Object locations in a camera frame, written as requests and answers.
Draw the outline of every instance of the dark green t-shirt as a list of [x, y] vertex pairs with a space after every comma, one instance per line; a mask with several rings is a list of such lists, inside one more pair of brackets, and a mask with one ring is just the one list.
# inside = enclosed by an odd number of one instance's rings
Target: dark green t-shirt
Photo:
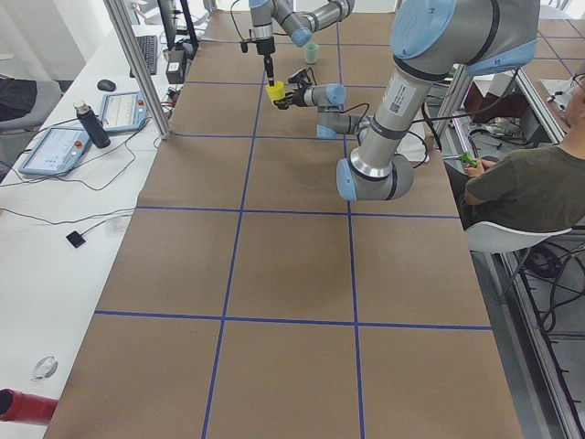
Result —
[[585, 160], [557, 146], [519, 150], [465, 189], [486, 201], [472, 208], [473, 222], [536, 232], [568, 229], [585, 217]]

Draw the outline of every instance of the blue and white control panel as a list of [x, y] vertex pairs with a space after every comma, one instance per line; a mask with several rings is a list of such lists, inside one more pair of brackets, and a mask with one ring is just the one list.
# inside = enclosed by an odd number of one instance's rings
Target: blue and white control panel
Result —
[[59, 176], [67, 174], [90, 146], [90, 137], [80, 128], [49, 128], [18, 168], [21, 174]]
[[100, 120], [106, 133], [137, 131], [148, 110], [139, 91], [110, 93], [101, 100]]

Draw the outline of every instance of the shirt sleeve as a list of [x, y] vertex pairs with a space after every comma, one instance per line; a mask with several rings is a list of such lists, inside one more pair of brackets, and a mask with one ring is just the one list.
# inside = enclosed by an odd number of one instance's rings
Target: shirt sleeve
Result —
[[482, 201], [512, 196], [516, 191], [514, 161], [509, 156], [503, 158], [479, 177], [471, 178], [465, 190]]

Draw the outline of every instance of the white table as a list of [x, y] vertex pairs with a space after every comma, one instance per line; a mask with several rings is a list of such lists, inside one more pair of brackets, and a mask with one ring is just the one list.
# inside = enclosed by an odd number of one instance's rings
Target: white table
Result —
[[[135, 28], [136, 35], [158, 36], [161, 31], [162, 27], [158, 26]], [[152, 78], [163, 98], [169, 85], [162, 56], [158, 63], [157, 75]], [[104, 78], [117, 84], [116, 91], [138, 90], [136, 81], [129, 77], [128, 63], [113, 31], [73, 82], [45, 126], [74, 118], [73, 103], [78, 100], [84, 100], [97, 112], [104, 92], [98, 91], [96, 83]], [[111, 136], [111, 146], [102, 150], [93, 146], [83, 160], [113, 149], [127, 137], [128, 134]], [[104, 190], [96, 192], [80, 183], [55, 180], [4, 186], [0, 187], [0, 207], [52, 221], [77, 220], [133, 208], [153, 163], [154, 142], [160, 142], [157, 138], [156, 127], [150, 122], [128, 143], [136, 156], [135, 161]], [[101, 187], [131, 159], [132, 154], [121, 146], [73, 170], [67, 178]], [[3, 185], [17, 181], [14, 173], [9, 173]], [[85, 237], [87, 242], [78, 249], [73, 248], [65, 236], [74, 230], [83, 232], [102, 220], [50, 226], [7, 212], [0, 215], [0, 389], [59, 398], [122, 242], [128, 218], [118, 220], [119, 228], [105, 223], [92, 230]], [[49, 379], [32, 381], [35, 364], [47, 356], [58, 359], [57, 372]], [[40, 438], [45, 430], [42, 426], [0, 423], [3, 439]]]

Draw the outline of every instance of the thermos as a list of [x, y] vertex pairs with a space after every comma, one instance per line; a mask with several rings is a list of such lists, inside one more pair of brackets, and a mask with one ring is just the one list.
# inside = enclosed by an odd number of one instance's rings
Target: thermos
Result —
[[83, 128], [87, 132], [91, 141], [98, 148], [105, 148], [110, 144], [110, 137], [103, 129], [100, 120], [95, 115], [95, 112], [84, 101], [75, 102], [73, 104], [77, 113], [77, 118], [80, 120]]
[[48, 425], [58, 402], [38, 395], [3, 389], [0, 391], [0, 421]]

